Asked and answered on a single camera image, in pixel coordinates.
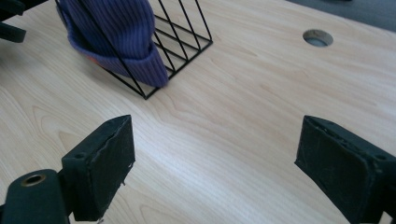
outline round hole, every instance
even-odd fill
[[[385,160],[387,159],[387,157],[382,156],[382,155],[376,155],[375,157],[376,157],[378,160],[381,160],[381,161],[385,161]]]
[[[31,175],[27,178],[25,178],[21,185],[24,187],[32,187],[34,185],[37,185],[41,182],[43,182],[46,179],[45,175]]]
[[[78,153],[76,156],[75,156],[75,158],[76,159],[82,159],[82,158],[84,158],[85,157],[85,153]]]
[[[321,30],[308,30],[303,34],[306,43],[315,47],[328,47],[332,44],[332,36]]]

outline beanie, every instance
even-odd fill
[[[114,73],[129,74],[100,29],[125,62],[132,76],[153,87],[168,81],[163,60],[152,41],[155,31],[154,13],[147,0],[61,0],[68,39],[74,49]]]

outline wooden table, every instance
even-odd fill
[[[347,223],[293,164],[303,116],[396,155],[396,34],[286,1],[200,4],[214,45],[148,101],[70,47],[53,1],[7,21],[28,33],[0,40],[0,200],[131,114],[136,163],[104,223]]]

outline light wood surface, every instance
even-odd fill
[[[6,21],[28,33],[0,40],[0,201],[131,114],[136,163],[104,223],[347,223],[293,164],[302,119],[396,155],[396,34],[286,1],[200,4],[214,45],[148,101],[70,47],[53,1]]]

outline black wire rack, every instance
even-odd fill
[[[62,10],[59,0],[55,0],[55,2],[58,8]],[[160,88],[150,87],[144,83],[138,82],[134,78],[134,74],[129,70],[125,61],[121,58],[98,22],[94,19],[90,10],[84,5],[82,0],[78,0],[78,2],[120,60],[120,63],[128,73],[128,77],[121,76],[105,68],[103,69],[129,89],[147,100]],[[153,8],[155,14],[155,32],[152,38],[160,52],[163,64],[167,70],[168,78],[171,80],[184,67],[198,57],[198,55],[209,48],[213,44],[213,40],[198,0],[174,0],[168,2],[169,4],[177,4],[176,7],[172,7],[172,12],[174,12],[175,8],[180,12],[181,16],[179,15],[175,20],[178,24],[173,22],[174,18],[172,17],[172,12],[167,11],[165,7],[166,4],[162,0],[158,0],[158,7]]]

